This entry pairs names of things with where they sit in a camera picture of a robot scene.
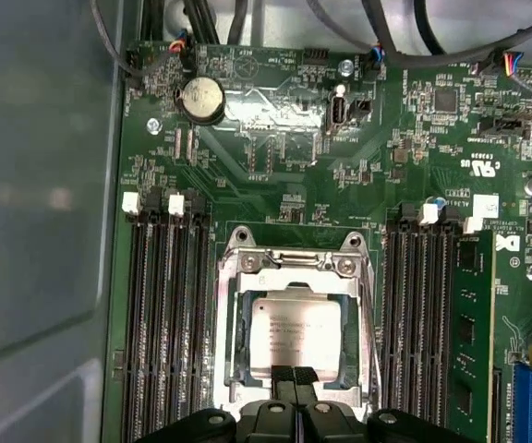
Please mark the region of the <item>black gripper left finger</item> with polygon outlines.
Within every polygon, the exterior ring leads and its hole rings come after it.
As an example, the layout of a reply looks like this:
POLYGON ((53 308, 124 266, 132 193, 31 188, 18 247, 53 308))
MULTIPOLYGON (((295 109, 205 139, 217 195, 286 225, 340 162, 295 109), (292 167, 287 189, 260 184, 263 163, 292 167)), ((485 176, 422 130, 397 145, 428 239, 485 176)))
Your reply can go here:
POLYGON ((295 369, 271 368, 272 397, 246 404, 240 417, 221 409, 197 411, 140 442, 293 442, 296 440, 295 369))

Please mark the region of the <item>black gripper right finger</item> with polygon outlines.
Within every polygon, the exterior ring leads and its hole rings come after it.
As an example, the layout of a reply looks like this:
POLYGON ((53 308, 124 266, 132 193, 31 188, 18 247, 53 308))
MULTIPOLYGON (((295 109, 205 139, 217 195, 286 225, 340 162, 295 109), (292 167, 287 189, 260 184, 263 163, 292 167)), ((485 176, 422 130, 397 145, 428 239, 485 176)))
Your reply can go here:
POLYGON ((468 442, 470 439, 409 413, 381 409, 359 420, 344 403, 321 401, 318 376, 310 366, 295 368, 296 410, 306 442, 468 442))

